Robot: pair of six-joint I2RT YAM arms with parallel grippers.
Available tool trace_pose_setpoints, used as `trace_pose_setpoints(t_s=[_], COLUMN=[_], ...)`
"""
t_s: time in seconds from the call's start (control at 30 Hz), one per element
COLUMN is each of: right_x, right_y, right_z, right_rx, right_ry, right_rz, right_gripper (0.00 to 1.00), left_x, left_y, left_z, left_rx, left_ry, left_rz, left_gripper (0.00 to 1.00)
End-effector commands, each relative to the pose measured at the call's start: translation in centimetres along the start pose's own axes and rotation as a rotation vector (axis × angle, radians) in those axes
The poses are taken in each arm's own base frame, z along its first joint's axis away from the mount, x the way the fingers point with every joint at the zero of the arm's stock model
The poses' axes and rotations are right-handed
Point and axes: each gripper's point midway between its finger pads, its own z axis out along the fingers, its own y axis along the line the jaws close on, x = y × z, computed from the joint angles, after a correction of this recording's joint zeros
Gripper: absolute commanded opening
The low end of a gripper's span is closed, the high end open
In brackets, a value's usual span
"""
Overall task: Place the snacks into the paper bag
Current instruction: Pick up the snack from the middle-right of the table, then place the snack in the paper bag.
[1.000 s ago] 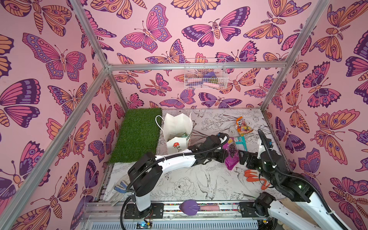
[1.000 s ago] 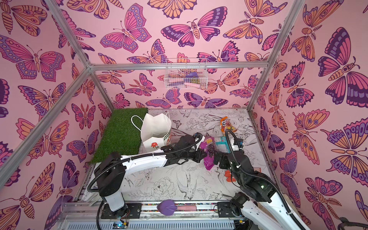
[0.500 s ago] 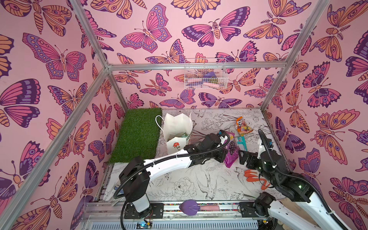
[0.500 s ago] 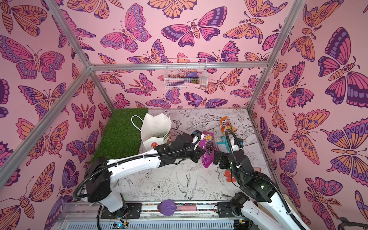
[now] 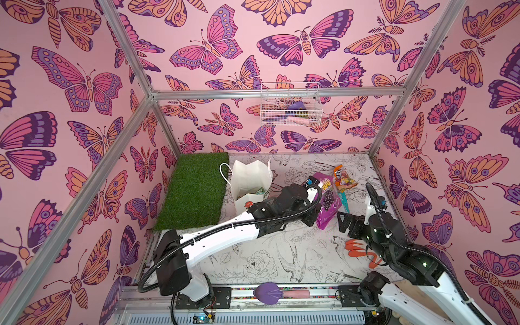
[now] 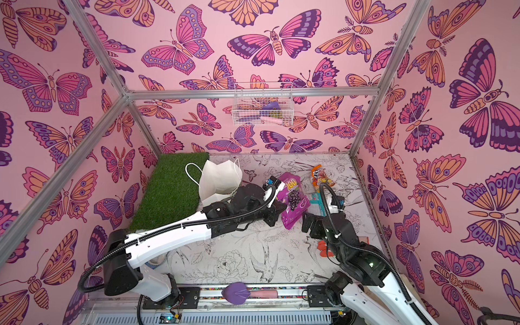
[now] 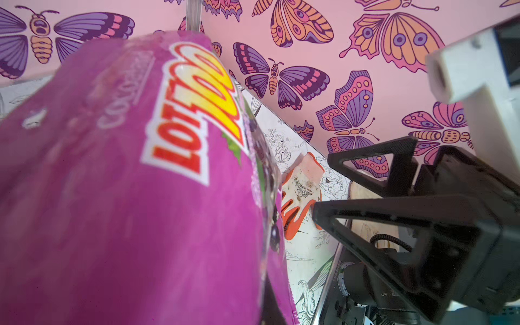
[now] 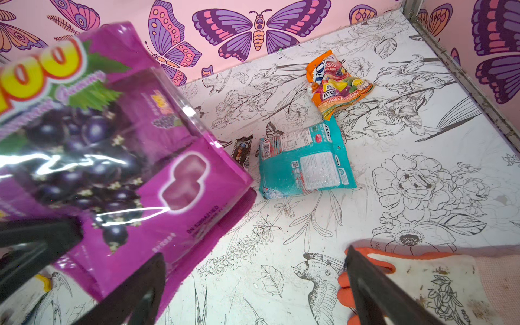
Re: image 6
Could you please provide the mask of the purple blackcurrant candy bag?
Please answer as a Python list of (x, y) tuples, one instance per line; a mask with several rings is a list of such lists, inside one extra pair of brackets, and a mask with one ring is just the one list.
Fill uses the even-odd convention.
[(284, 188), (278, 193), (277, 199), (287, 206), (280, 216), (284, 227), (290, 230), (303, 217), (311, 204), (303, 192), (299, 176), (285, 172), (279, 180), (284, 183)]

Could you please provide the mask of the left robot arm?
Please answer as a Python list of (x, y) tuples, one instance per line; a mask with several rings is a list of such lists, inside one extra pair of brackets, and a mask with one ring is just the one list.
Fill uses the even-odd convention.
[(211, 203), (178, 222), (141, 233), (113, 231), (104, 250), (104, 294), (113, 297), (134, 292), (153, 301), (176, 296), (174, 277), (162, 275), (146, 264), (193, 242), (243, 232), (257, 220), (274, 226), (287, 207), (277, 199), (283, 189), (284, 183), (272, 178), (263, 186), (241, 186), (233, 197)]

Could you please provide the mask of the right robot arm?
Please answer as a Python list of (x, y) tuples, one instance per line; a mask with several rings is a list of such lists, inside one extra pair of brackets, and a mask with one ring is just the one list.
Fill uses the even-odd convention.
[(394, 265), (375, 246), (359, 240), (344, 213), (303, 214), (302, 232), (325, 241), (340, 270), (325, 283), (327, 299), (367, 324), (436, 324), (407, 288)]

